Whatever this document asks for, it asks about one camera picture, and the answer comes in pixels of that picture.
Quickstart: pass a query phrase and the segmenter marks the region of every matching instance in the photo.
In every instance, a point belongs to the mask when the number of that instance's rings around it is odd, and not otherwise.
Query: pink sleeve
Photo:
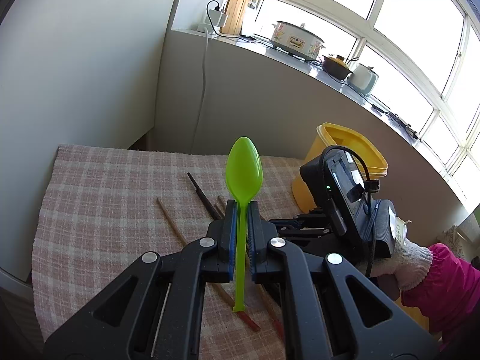
[[[448,343],[480,299],[480,271],[455,257],[443,244],[429,247],[433,255],[425,279],[402,293],[402,303],[418,307],[430,319],[430,331],[443,332]]]

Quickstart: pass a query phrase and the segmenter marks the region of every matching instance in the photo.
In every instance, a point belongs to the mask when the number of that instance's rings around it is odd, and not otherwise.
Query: metal screw cap
[[[343,261],[343,257],[340,256],[339,254],[337,253],[330,253],[328,256],[327,256],[327,261],[330,263],[330,264],[340,264],[342,261]]]
[[[270,240],[270,245],[275,246],[276,248],[281,248],[285,246],[285,240],[280,237],[275,237]]]
[[[157,261],[157,254],[152,251],[148,251],[142,255],[142,261],[147,264],[154,263]]]
[[[213,246],[215,244],[215,240],[210,237],[204,237],[200,240],[200,245],[203,246],[204,248],[208,248],[210,246]]]

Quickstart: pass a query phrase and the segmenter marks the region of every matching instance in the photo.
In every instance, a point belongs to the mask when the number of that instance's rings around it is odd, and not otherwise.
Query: spoon handle
[[[245,246],[247,239],[247,207],[240,206],[237,226],[237,251],[235,257],[235,306],[233,311],[244,311],[245,305]]]

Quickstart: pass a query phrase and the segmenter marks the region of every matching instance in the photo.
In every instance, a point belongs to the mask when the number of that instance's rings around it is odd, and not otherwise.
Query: green plastic spoon
[[[233,311],[244,311],[245,245],[247,237],[248,203],[260,190],[263,182],[262,163],[257,149],[247,137],[238,138],[230,150],[225,169],[226,186],[237,201],[237,251],[235,257],[235,306]]]

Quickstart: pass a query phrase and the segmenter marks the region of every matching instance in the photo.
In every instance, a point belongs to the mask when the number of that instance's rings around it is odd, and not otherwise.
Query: window frame
[[[262,7],[263,0],[253,0],[257,9]],[[360,56],[365,45],[377,52],[381,57],[387,60],[393,67],[395,67],[410,83],[427,99],[430,105],[433,107],[433,112],[425,123],[421,131],[418,132],[420,142],[427,150],[432,152],[434,156],[439,159],[438,155],[422,141],[422,138],[429,131],[438,117],[444,121],[448,130],[452,133],[453,137],[458,143],[458,148],[450,160],[444,164],[443,171],[440,172],[441,176],[446,182],[451,185],[452,177],[455,171],[458,169],[462,161],[466,156],[469,156],[474,164],[480,169],[480,158],[475,159],[470,151],[477,136],[480,133],[480,106],[478,107],[474,118],[465,133],[465,129],[462,126],[457,125],[457,121],[454,117],[453,111],[448,106],[448,98],[452,93],[453,87],[457,82],[460,68],[463,63],[463,56],[466,53],[467,44],[470,37],[470,29],[472,28],[480,39],[480,22],[478,21],[471,6],[466,0],[451,0],[458,8],[459,12],[463,16],[463,27],[458,45],[457,56],[453,61],[452,70],[450,76],[440,92],[430,81],[430,79],[423,73],[423,71],[391,40],[384,36],[381,32],[374,28],[376,20],[380,14],[380,9],[384,0],[374,0],[369,14],[366,19],[351,11],[347,7],[344,7],[340,3],[334,0],[280,0],[285,3],[291,4],[297,8],[303,9],[313,15],[320,17],[323,20],[339,27],[345,32],[353,35],[357,38],[349,59]],[[460,200],[464,205],[467,204],[463,193],[459,195]]]

